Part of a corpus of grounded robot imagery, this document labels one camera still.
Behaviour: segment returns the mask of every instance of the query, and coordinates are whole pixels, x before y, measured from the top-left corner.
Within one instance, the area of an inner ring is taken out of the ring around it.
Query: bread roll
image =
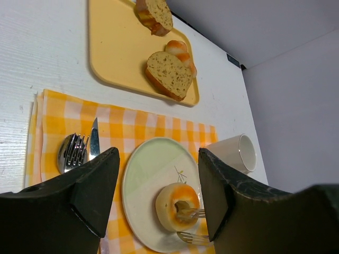
[[[146,77],[162,93],[182,101],[192,83],[192,73],[176,56],[167,52],[152,54],[146,64]]]
[[[181,60],[185,66],[191,70],[193,78],[197,76],[197,69],[194,65],[192,57],[188,53],[185,42],[176,40],[169,41],[165,47],[165,51],[178,57],[179,60]]]
[[[151,34],[164,36],[173,28],[166,0],[137,0],[136,8],[141,23],[151,30]]]
[[[197,218],[179,219],[176,216],[178,211],[199,207],[199,199],[194,189],[181,183],[167,185],[155,201],[155,209],[160,223],[165,229],[172,232],[185,231],[197,222]]]

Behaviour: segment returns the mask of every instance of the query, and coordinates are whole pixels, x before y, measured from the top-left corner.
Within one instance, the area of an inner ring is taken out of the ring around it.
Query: gray wall
[[[338,0],[167,0],[247,68],[339,28]]]
[[[271,186],[339,183],[339,30],[243,72]]]
[[[339,1],[167,1],[247,67],[269,184],[339,183]]]

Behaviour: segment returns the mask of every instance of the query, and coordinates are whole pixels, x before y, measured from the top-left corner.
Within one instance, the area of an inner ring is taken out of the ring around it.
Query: checkered napkin
[[[107,228],[110,253],[155,253],[133,235],[123,212],[121,183],[126,163],[136,147],[154,137],[178,141],[198,161],[199,148],[217,141],[216,129],[210,125],[44,90],[37,96],[31,116],[25,186],[58,176],[56,158],[61,142],[75,132],[89,135],[95,117],[99,123],[100,151],[117,147],[120,154],[119,177]],[[198,233],[207,234],[205,221],[202,221]],[[178,253],[214,253],[214,248],[189,245]]]

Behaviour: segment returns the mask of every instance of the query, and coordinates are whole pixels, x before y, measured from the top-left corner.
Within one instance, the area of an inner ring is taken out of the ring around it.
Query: knife
[[[92,160],[100,154],[100,143],[99,143],[99,127],[97,126],[97,118],[94,120],[92,129],[91,129],[91,140],[90,140],[90,156],[89,159]],[[107,232],[105,237],[100,239],[100,253],[109,254],[109,242],[107,237]]]
[[[99,130],[98,130],[97,118],[96,118],[93,122],[92,130],[91,130],[89,159],[92,160],[99,154],[100,154]]]

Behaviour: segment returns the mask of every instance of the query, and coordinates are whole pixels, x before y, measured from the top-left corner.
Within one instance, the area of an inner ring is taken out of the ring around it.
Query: yellow tray
[[[149,83],[144,74],[145,63],[154,52],[163,51],[170,40],[184,41],[193,57],[191,44],[177,29],[164,37],[151,35],[138,20],[134,6],[130,0],[89,0],[92,70],[107,83],[170,99]],[[198,102],[195,78],[181,103],[194,106]]]

